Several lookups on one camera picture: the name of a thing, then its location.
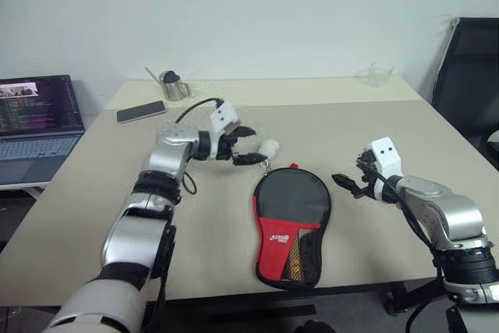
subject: metal cup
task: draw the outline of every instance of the metal cup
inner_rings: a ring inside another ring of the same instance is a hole
[[[161,88],[167,100],[180,101],[185,97],[191,96],[189,84],[182,82],[180,77],[172,70],[160,74],[159,80],[161,81]]]

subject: black cable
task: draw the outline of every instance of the black cable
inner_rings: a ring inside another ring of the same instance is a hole
[[[382,182],[384,182],[385,185],[388,186],[388,188],[395,194],[395,196],[398,199],[398,202],[401,205],[402,213],[404,214],[405,220],[408,222],[410,228],[418,236],[419,239],[423,241],[423,243],[430,249],[431,252],[434,252],[434,245],[431,243],[431,241],[426,237],[426,234],[424,231],[421,229],[421,225],[419,225],[419,222],[414,216],[413,212],[409,208],[409,205],[405,201],[405,199],[400,195],[400,193],[397,191],[397,189],[391,185],[388,180],[381,175],[376,169],[368,165],[365,161],[357,161],[357,166],[359,166],[360,169],[362,169],[364,172],[371,173],[375,175],[378,179],[380,179]]]
[[[158,323],[160,323],[161,315],[158,311],[162,311],[165,309],[165,287],[166,287],[166,276],[161,276],[161,283],[159,286],[159,293],[157,294],[156,302],[154,303],[154,308],[152,312],[152,316],[150,317],[149,322],[140,333],[154,333],[155,331],[161,331],[158,328]]]
[[[184,117],[186,117],[186,115],[189,112],[191,112],[195,107],[199,107],[200,105],[203,105],[204,103],[208,103],[209,101],[214,101],[217,105],[217,108],[220,107],[224,103],[223,99],[220,99],[219,97],[209,97],[208,99],[198,101],[197,103],[194,103],[189,108],[187,108],[184,112],[182,112],[182,114],[175,120],[175,123],[178,124],[179,122],[181,122],[182,119]]]
[[[442,277],[442,268],[440,266],[437,266],[437,280],[442,280],[442,278],[443,278]],[[419,316],[419,314],[421,314],[421,311],[423,311],[425,309],[425,307],[428,306],[430,304],[430,302],[433,300],[434,294],[437,291],[438,286],[439,286],[439,284],[438,284],[438,282],[436,282],[433,290],[430,293],[428,293],[428,297],[426,298],[426,300],[423,303],[421,303],[418,306],[418,308],[416,308],[414,310],[414,312],[411,314],[411,316],[407,320],[407,323],[405,323],[405,333],[411,333],[412,323]]]
[[[383,175],[381,175],[375,168],[372,168],[370,165],[368,165],[365,161],[357,160],[357,166],[359,166],[359,168],[362,169],[364,172],[371,173],[371,174],[375,175],[378,179],[380,179],[382,182],[384,182],[384,184],[387,185],[388,188],[395,194],[395,196],[398,199],[398,202],[401,205],[402,213],[405,216],[405,220],[407,220],[409,226],[414,231],[414,233],[424,242],[425,245],[428,246],[432,255],[434,256],[434,252],[435,252],[434,245],[431,243],[431,241],[428,239],[428,237],[424,233],[423,229],[421,228],[421,225],[419,225],[419,222],[417,221],[416,216],[414,216],[409,205],[407,204],[405,199],[402,197],[402,195],[400,195],[400,193],[397,191],[395,186],[391,185]],[[421,313],[421,311],[423,311],[425,309],[425,307],[431,303],[438,287],[440,286],[440,282],[444,278],[443,274],[442,274],[442,267],[440,266],[440,264],[436,261],[434,261],[434,264],[435,264],[435,267],[437,268],[437,278],[436,278],[437,282],[435,282],[434,288],[426,296],[426,300],[423,303],[421,303],[414,310],[414,312],[412,312],[411,316],[407,320],[407,323],[405,324],[405,333],[411,332],[412,323],[418,317],[418,315]]]
[[[189,108],[187,108],[182,114],[175,120],[175,123],[178,124],[179,122],[182,121],[186,115],[191,112],[194,108],[199,107],[200,105],[203,105],[204,103],[208,103],[210,101],[214,101],[216,103],[217,108],[220,107],[223,103],[224,100],[220,99],[219,97],[209,97],[208,99],[203,99],[202,101],[198,101],[197,103],[194,103],[191,105]],[[187,178],[190,180],[190,182],[193,185],[193,189],[189,189],[186,184],[186,175]],[[184,172],[184,175],[182,176],[182,186],[184,186],[184,189],[186,189],[187,193],[196,195],[197,194],[197,186],[196,183],[194,182],[193,178],[190,176],[189,173]]]
[[[190,180],[190,183],[193,185],[193,189],[189,189],[186,184],[186,176]],[[196,195],[197,194],[197,186],[196,183],[194,182],[193,178],[191,175],[187,172],[184,172],[184,175],[182,176],[182,186],[184,186],[184,189],[186,189],[186,192],[191,194],[191,195]]]

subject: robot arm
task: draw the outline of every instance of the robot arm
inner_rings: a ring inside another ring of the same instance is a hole
[[[211,128],[198,131],[174,123],[157,137],[105,240],[101,273],[69,298],[47,333],[140,331],[146,305],[143,287],[154,278],[166,281],[175,246],[173,213],[181,199],[179,184],[189,160],[232,158],[235,165],[250,165],[266,159],[262,154],[234,151],[239,137],[255,132],[239,125],[229,102],[220,103],[211,114]]]
[[[492,308],[499,303],[499,274],[490,252],[493,245],[473,200],[439,183],[404,176],[401,159],[388,137],[370,143],[357,166],[364,172],[366,187],[360,188],[346,175],[333,175],[333,180],[355,198],[367,196],[410,210],[426,229],[434,263],[444,272],[444,289],[458,304],[454,312],[464,316],[466,306]],[[497,323],[497,311],[494,316]]]

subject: black office chair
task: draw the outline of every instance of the black office chair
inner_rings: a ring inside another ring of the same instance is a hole
[[[499,171],[499,19],[455,23],[432,105]]]

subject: smartphone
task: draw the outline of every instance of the smartphone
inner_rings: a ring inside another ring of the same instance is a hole
[[[145,119],[146,117],[159,115],[165,113],[166,108],[162,101],[154,101],[146,105],[139,105],[122,109],[116,113],[116,118],[119,123],[130,122],[138,119]]]

